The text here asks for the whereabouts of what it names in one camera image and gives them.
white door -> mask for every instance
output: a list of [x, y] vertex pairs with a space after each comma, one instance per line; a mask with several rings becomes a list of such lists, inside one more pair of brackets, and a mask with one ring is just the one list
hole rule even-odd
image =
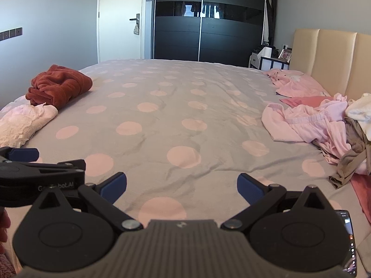
[[136, 21], [130, 21], [137, 13], [142, 20], [141, 10], [142, 0], [99, 0], [100, 61], [141, 58], [141, 36], [134, 34]]

photo frame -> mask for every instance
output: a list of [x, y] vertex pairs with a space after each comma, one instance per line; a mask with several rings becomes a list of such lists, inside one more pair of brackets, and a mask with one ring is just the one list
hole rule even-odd
[[291, 49], [282, 49], [278, 59], [290, 63], [291, 53]]

sliding door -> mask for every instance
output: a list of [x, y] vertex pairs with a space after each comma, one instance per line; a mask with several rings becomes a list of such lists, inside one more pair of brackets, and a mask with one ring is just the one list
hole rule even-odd
[[200, 61], [248, 66], [262, 43], [265, 0], [203, 0]]
[[154, 58], [198, 60], [201, 0], [156, 0]]
[[156, 0], [154, 58], [248, 66], [264, 10], [265, 0]]

smartphone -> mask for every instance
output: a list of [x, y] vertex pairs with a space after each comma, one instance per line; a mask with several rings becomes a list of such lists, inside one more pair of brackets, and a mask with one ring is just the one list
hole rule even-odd
[[349, 247], [349, 254], [348, 254], [348, 262], [343, 269], [344, 272], [349, 273], [352, 277], [357, 276], [357, 254], [355, 251], [355, 241], [354, 241], [354, 234], [353, 234], [353, 227], [352, 221], [350, 219], [349, 211], [347, 210], [335, 210], [337, 215], [339, 215], [346, 231], [349, 234], [350, 239], [350, 247]]

beige headboard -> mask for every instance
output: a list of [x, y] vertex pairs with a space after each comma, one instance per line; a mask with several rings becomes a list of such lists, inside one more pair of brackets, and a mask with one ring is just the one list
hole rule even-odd
[[356, 32], [297, 29], [290, 70], [305, 72], [330, 95], [358, 99], [371, 93], [371, 35]]

